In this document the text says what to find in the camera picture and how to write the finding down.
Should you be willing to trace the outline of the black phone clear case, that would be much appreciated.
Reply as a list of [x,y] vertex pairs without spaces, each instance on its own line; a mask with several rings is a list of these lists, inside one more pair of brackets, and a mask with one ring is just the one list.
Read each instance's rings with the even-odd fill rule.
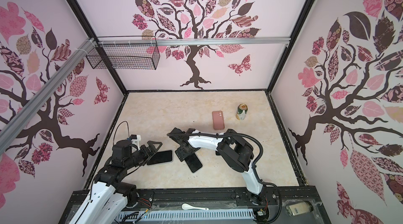
[[203,167],[201,161],[199,160],[199,158],[195,153],[185,158],[185,162],[192,173],[197,172]]

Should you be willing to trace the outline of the pink phone case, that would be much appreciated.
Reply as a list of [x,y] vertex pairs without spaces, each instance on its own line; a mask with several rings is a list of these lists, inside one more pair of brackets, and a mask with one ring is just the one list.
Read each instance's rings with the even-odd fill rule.
[[222,111],[213,111],[212,118],[214,130],[223,130],[225,128],[224,115]]

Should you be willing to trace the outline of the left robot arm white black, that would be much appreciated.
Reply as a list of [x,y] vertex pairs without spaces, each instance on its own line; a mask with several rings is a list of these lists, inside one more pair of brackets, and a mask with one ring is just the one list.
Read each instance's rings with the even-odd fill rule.
[[111,224],[127,206],[137,204],[136,186],[123,182],[128,170],[147,164],[162,147],[148,141],[137,147],[131,140],[120,140],[112,147],[112,156],[94,177],[90,191],[70,220],[71,224]]

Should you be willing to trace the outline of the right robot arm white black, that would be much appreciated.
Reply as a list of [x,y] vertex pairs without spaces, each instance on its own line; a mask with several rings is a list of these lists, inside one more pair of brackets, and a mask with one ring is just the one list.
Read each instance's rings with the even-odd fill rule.
[[186,132],[174,128],[167,136],[179,145],[175,154],[191,172],[195,173],[203,167],[196,155],[198,150],[215,151],[232,170],[241,173],[250,201],[254,204],[262,202],[264,184],[258,178],[256,163],[263,155],[263,146],[258,140],[232,129],[225,133],[204,133],[193,128]]

